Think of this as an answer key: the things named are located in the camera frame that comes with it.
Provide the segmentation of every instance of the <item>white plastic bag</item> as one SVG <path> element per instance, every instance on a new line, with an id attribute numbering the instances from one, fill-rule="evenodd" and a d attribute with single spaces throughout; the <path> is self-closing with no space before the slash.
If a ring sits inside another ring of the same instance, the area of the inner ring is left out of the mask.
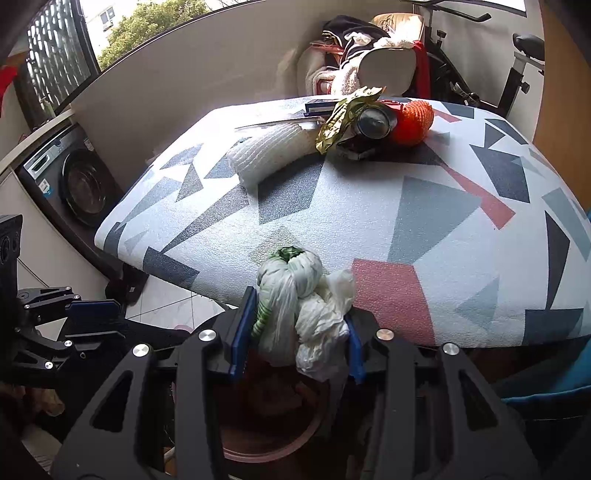
<path id="1" fill-rule="evenodd" d="M 297 369 L 319 381 L 332 377 L 345 363 L 343 346 L 349 328 L 343 319 L 355 299 L 355 278 L 350 270 L 322 276 L 315 293 L 299 301 L 295 323 L 300 345 Z"/>
<path id="2" fill-rule="evenodd" d="M 292 365 L 296 356 L 294 329 L 298 298 L 309 296 L 322 276 L 318 255 L 304 251 L 285 262 L 277 255 L 259 268 L 259 302 L 271 310 L 258 345 L 259 354 L 274 367 Z"/>

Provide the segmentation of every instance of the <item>white wall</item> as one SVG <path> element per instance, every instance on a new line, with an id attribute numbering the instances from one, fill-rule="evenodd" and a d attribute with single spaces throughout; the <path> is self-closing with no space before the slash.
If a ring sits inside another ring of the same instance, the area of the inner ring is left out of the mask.
<path id="1" fill-rule="evenodd" d="M 214 12 L 115 63 L 72 102 L 125 190 L 214 108 L 297 96 L 296 63 L 338 14 L 411 11 L 397 0 L 264 0 Z"/>
<path id="2" fill-rule="evenodd" d="M 445 2 L 442 6 L 479 17 L 489 12 L 492 18 L 478 24 L 445 12 L 433 14 L 433 38 L 436 30 L 445 30 L 443 50 L 480 97 L 497 105 L 509 69 L 513 65 L 513 33 L 531 33 L 544 38 L 538 0 L 525 0 L 527 18 L 495 8 Z M 540 112 L 544 77 L 531 65 L 525 68 L 524 81 L 531 85 L 526 95 L 520 92 L 508 120 L 529 140 L 534 138 Z"/>
<path id="3" fill-rule="evenodd" d="M 14 85 L 10 85 L 2 99 L 2 116 L 0 117 L 0 159 L 18 144 L 22 134 L 31 131 L 22 115 Z"/>

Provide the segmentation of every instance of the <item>red cloth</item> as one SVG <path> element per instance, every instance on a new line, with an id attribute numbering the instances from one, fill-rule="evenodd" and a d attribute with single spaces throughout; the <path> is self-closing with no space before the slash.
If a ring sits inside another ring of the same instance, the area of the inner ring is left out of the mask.
<path id="1" fill-rule="evenodd" d="M 0 67 L 0 116 L 2 116 L 2 97 L 17 73 L 18 70 L 15 67 Z"/>
<path id="2" fill-rule="evenodd" d="M 429 99 L 431 98 L 431 80 L 429 78 L 429 57 L 427 56 L 427 49 L 423 45 L 423 42 L 415 40 L 413 42 L 413 50 L 417 56 L 415 76 L 417 97 Z"/>

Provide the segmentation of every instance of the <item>ironing board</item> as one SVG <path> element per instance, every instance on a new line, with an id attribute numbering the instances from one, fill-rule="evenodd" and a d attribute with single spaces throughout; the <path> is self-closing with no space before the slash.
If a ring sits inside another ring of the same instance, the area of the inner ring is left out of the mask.
<path id="1" fill-rule="evenodd" d="M 301 115 L 311 98 L 210 112 L 137 181 L 99 248 L 232 304 L 277 248 L 352 269 L 355 305 L 423 345 L 533 345 L 591 333 L 591 223 L 506 120 L 430 100 L 426 140 L 375 161 L 307 155 L 251 191 L 225 157 L 235 127 Z"/>

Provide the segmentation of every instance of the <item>sticker label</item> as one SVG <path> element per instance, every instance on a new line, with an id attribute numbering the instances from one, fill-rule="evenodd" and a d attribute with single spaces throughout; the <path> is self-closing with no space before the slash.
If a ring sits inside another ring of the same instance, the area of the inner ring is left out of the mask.
<path id="1" fill-rule="evenodd" d="M 92 146 L 92 143 L 90 143 L 90 140 L 88 140 L 88 137 L 84 139 L 84 145 L 86 145 L 86 148 L 88 148 L 88 150 L 94 152 L 95 148 Z"/>
<path id="2" fill-rule="evenodd" d="M 39 184 L 39 190 L 43 192 L 43 196 L 45 198 L 49 197 L 49 195 L 53 193 L 53 189 L 51 188 L 51 185 L 49 185 L 47 179 L 43 179 L 41 181 L 41 183 Z"/>

